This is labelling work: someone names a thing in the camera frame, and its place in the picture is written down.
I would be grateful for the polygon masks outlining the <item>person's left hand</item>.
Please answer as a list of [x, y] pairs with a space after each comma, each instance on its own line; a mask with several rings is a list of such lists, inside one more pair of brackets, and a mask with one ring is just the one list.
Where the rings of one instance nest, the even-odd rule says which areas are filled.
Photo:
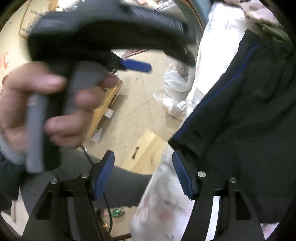
[[93, 111], [104, 99], [104, 88], [118, 78], [106, 73], [100, 84], [76, 93], [77, 111], [46, 119], [47, 96], [62, 92], [67, 79], [50, 72], [43, 62], [26, 63], [9, 73], [1, 92], [1, 132], [9, 147], [24, 155], [37, 134], [47, 134], [59, 147], [79, 147], [86, 139]]

